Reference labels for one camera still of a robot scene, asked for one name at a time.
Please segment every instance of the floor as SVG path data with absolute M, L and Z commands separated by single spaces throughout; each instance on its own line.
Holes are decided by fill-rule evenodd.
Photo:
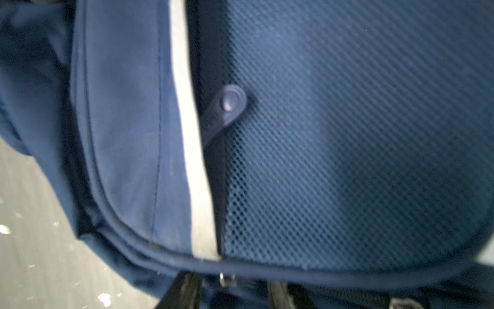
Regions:
M 0 308 L 152 309 L 157 302 L 74 238 L 36 161 L 0 139 Z

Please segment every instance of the white debris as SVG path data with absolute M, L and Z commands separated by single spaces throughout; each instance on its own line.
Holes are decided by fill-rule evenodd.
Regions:
M 101 293 L 98 295 L 98 299 L 103 303 L 103 306 L 109 307 L 112 304 L 111 296 L 108 293 Z
M 0 224 L 0 234 L 10 234 L 10 228 L 8 228 L 8 226 Z

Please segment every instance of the blue rubber zipper pull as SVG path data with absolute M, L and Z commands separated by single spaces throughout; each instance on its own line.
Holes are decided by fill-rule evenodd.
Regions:
M 237 85 L 221 88 L 200 119 L 203 148 L 237 120 L 247 107 L 247 95 Z

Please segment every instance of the bag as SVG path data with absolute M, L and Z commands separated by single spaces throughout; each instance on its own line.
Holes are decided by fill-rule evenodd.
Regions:
M 488 308 L 493 16 L 4 4 L 0 134 L 76 237 L 137 288 L 172 286 L 165 304 L 188 286 L 211 308 Z

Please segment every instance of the mesh panel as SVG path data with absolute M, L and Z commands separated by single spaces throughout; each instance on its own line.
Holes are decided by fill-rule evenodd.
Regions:
M 494 176 L 489 1 L 222 0 L 224 255 L 332 271 L 446 258 Z

